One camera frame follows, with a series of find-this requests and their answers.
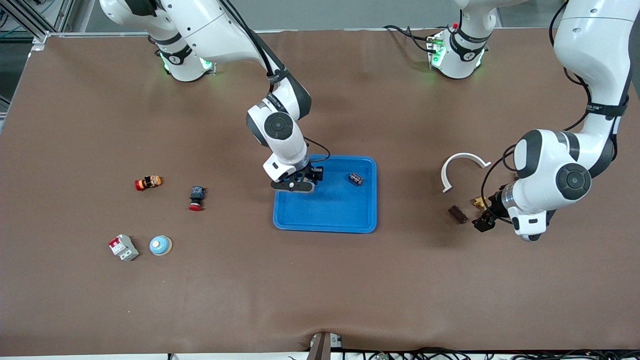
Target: orange cylindrical component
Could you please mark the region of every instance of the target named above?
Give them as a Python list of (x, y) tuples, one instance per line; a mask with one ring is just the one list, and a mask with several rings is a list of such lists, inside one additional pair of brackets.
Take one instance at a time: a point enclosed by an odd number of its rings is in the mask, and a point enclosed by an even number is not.
[(134, 183), (136, 190), (139, 192), (141, 192), (144, 189), (156, 188), (160, 185), (162, 185), (162, 179), (156, 175), (145, 176), (144, 179), (136, 180)]

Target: robotic arm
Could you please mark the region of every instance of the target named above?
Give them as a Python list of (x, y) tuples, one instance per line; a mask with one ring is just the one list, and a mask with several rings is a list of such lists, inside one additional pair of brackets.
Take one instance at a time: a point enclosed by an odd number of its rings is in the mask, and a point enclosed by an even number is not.
[(460, 23), (427, 38), (429, 64), (443, 75), (463, 79), (480, 66), (484, 47), (496, 25), (495, 9), (526, 0), (455, 0)]
[(314, 190), (323, 169), (311, 165), (297, 124), (309, 113), (311, 96), (224, 0), (100, 0), (100, 5), (114, 22), (147, 31), (168, 72), (179, 81), (197, 80), (212, 62), (259, 62), (268, 70), (271, 88), (249, 109), (246, 125), (273, 152), (263, 164), (271, 187)]
[(640, 0), (570, 0), (558, 27), (554, 51), (588, 85), (591, 102), (580, 133), (532, 130), (513, 156), (518, 180), (489, 199), (474, 220), (480, 231), (508, 217), (517, 235), (536, 241), (557, 209), (582, 199), (591, 180), (616, 157), (616, 135), (630, 84), (628, 40)]

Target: blue round object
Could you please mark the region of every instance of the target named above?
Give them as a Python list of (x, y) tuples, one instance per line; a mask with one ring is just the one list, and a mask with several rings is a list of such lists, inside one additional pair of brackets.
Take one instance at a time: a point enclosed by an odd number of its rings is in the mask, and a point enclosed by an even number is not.
[(172, 247), (171, 239), (164, 235), (156, 236), (151, 239), (149, 243), (149, 250), (153, 255), (165, 255), (167, 252), (171, 251)]

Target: c-shaped white part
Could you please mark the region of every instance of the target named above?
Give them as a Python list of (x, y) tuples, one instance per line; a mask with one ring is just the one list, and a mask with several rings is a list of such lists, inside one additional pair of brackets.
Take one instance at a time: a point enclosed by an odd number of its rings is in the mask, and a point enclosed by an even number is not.
[(459, 152), (457, 154), (449, 156), (449, 159), (445, 161), (444, 165), (442, 166), (442, 170), (440, 171), (440, 177), (442, 178), (442, 184), (444, 185), (444, 190), (442, 190), (443, 193), (449, 191), (449, 189), (451, 189), (452, 187), (449, 179), (447, 179), (447, 166), (449, 166), (451, 160), (458, 158), (473, 160), (478, 165), (480, 165), (481, 168), (486, 168), (487, 166), (491, 165), (491, 162), (485, 163), (484, 160), (482, 160), (478, 155), (473, 155), (470, 152)]

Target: gold connector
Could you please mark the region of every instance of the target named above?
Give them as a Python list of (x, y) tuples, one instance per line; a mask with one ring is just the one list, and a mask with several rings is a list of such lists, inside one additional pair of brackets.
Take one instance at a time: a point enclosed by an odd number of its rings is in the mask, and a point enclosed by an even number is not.
[(475, 199), (471, 200), (471, 203), (480, 210), (486, 210), (484, 204), (488, 204), (489, 200), (487, 200), (487, 198), (484, 198), (484, 202), (482, 202), (482, 197), (478, 196)]

